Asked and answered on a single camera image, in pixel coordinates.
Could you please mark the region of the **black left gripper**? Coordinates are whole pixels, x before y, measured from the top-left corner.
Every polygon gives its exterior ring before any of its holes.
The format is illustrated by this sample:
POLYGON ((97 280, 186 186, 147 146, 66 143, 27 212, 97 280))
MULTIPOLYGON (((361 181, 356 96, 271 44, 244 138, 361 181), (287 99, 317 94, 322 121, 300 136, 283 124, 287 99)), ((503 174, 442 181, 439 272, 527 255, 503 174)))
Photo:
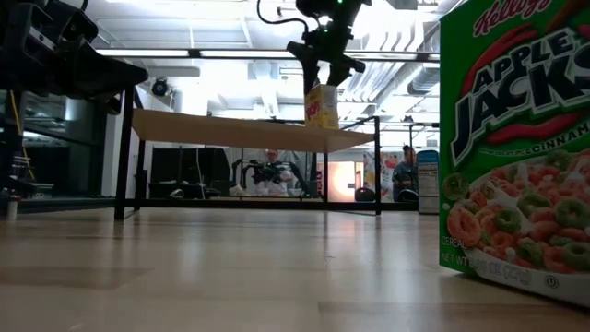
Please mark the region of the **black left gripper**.
POLYGON ((23 53, 28 89, 70 99, 110 103, 122 90, 148 79, 146 69, 97 52, 99 35, 87 14, 88 0, 78 6, 64 1, 33 1, 22 6, 23 53))

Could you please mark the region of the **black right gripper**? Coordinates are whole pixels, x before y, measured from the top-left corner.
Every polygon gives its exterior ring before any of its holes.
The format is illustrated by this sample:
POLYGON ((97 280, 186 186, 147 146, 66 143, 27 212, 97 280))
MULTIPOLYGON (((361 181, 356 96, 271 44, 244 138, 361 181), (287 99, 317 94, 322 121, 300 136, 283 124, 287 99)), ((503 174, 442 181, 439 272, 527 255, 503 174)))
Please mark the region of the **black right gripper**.
POLYGON ((319 60, 330 64, 327 84, 337 87, 349 76, 350 71, 363 73, 366 65, 345 56, 348 41, 352 40, 352 27, 343 18, 328 18, 315 30, 304 32, 304 43, 290 41, 287 51, 301 64, 303 71, 303 94, 307 96, 318 82, 319 60))

